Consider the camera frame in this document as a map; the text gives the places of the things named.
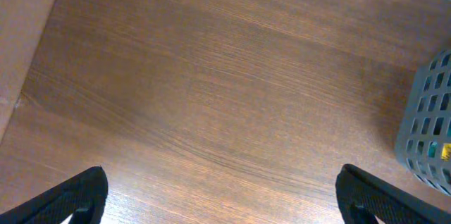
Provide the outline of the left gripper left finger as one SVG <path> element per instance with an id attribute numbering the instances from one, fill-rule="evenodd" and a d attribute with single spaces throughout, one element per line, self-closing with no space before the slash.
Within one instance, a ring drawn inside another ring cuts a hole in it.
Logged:
<path id="1" fill-rule="evenodd" d="M 104 169 L 93 166 L 35 198 L 1 214 L 2 223 L 99 224 L 108 196 Z"/>

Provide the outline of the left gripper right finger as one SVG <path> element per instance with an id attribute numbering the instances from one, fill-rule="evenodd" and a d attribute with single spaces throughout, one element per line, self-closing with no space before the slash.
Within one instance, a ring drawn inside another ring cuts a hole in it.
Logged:
<path id="1" fill-rule="evenodd" d="M 352 164 L 337 176 L 338 208 L 346 224 L 449 223 L 450 214 Z"/>

